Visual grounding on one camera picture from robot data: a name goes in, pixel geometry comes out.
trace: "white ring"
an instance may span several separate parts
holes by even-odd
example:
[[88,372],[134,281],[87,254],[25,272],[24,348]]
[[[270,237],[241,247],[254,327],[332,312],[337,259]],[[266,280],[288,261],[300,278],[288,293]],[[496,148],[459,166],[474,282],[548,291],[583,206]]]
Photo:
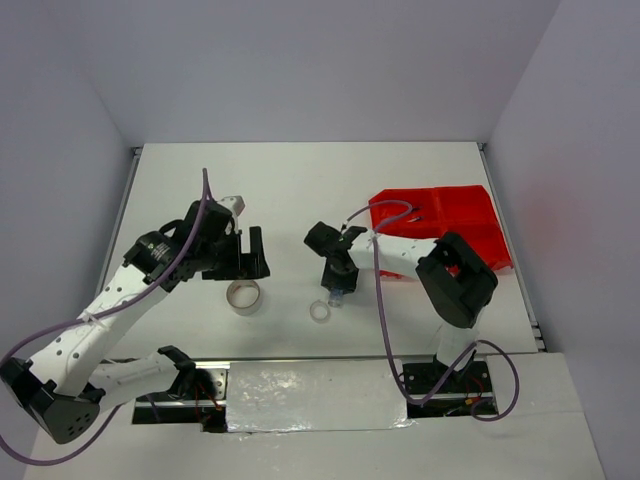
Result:
[[[258,292],[256,299],[250,305],[238,305],[236,303],[236,293],[243,288],[252,288]],[[231,309],[243,317],[256,313],[262,305],[262,292],[260,287],[253,280],[234,280],[227,288],[227,303]]]
[[[317,315],[316,310],[324,310],[325,314],[323,316]],[[325,323],[329,321],[331,318],[331,310],[329,309],[329,305],[327,305],[322,300],[316,300],[309,306],[309,315],[311,315],[311,319],[316,323]]]

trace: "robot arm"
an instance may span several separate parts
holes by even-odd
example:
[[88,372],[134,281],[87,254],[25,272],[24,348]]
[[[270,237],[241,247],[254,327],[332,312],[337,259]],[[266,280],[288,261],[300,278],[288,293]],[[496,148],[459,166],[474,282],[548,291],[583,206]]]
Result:
[[[0,366],[0,377],[17,402],[57,443],[80,436],[100,411],[151,392],[179,397],[201,381],[195,363],[173,346],[138,360],[104,363],[135,322],[180,282],[198,272],[213,280],[269,276],[260,228],[249,229],[251,251],[242,253],[238,216],[244,203],[239,196],[225,197],[204,207],[197,235],[176,268],[146,297],[127,306],[173,263],[199,207],[200,202],[194,202],[184,220],[140,237],[109,284],[80,315],[80,325],[61,333],[30,359],[11,358]],[[106,311],[112,313],[99,315]]]
[[[326,258],[323,287],[333,292],[355,291],[358,272],[374,268],[372,235],[377,235],[380,268],[420,280],[445,321],[436,361],[450,366],[475,341],[480,314],[498,284],[496,275],[456,233],[414,240],[376,234],[363,227],[339,232],[319,222],[309,231],[305,244]],[[472,356],[470,352],[456,371]]]

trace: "gray wall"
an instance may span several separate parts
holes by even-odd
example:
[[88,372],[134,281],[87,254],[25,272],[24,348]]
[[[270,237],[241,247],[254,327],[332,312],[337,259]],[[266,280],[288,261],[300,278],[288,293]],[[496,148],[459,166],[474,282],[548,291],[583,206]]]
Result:
[[129,144],[486,140],[559,0],[46,0]]
[[640,475],[639,133],[640,3],[563,0],[489,161],[610,480]]
[[[131,160],[53,25],[38,2],[0,4],[2,352],[92,297]],[[0,388],[0,433],[29,454],[35,431]],[[24,467],[0,454],[0,471]]]

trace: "red plastic container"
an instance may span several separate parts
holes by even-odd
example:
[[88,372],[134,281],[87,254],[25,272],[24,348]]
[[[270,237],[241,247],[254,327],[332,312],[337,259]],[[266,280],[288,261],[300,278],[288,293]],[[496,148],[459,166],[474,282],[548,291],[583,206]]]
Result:
[[[438,238],[456,232],[471,245],[493,270],[513,267],[511,256],[482,185],[383,190],[369,204],[382,200],[404,200],[416,209],[410,215],[384,227],[380,232],[406,238]],[[371,209],[371,222],[399,215],[402,205],[381,205]]]

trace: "white table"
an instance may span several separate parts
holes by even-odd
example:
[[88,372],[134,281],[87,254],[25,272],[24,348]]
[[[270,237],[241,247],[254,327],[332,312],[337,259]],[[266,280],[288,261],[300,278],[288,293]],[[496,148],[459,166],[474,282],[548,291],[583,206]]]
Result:
[[[537,353],[514,360],[520,402],[493,424],[459,417],[368,432],[210,434],[195,425],[131,425],[129,404],[81,456],[56,467],[29,467],[24,479],[604,480],[564,357]],[[504,408],[511,374],[497,357],[489,369]],[[57,457],[77,443],[58,446],[40,432],[33,456]]]
[[[361,272],[357,292],[332,311],[329,323],[310,319],[309,305],[327,292],[320,287],[324,260],[303,244],[306,233],[319,220],[339,227],[384,188],[479,184],[490,192],[471,142],[146,145],[108,277],[140,235],[184,217],[200,196],[202,167],[214,196],[244,197],[241,227],[262,227],[272,272],[259,281],[265,302],[254,316],[238,317],[225,301],[228,282],[194,279],[146,314],[113,357],[142,356],[169,344],[194,358],[225,360],[383,355],[371,272]],[[359,222],[370,225],[368,215]],[[385,281],[384,291],[394,353],[435,353],[442,321],[419,282]],[[513,270],[499,276],[480,336],[508,352],[537,351]]]

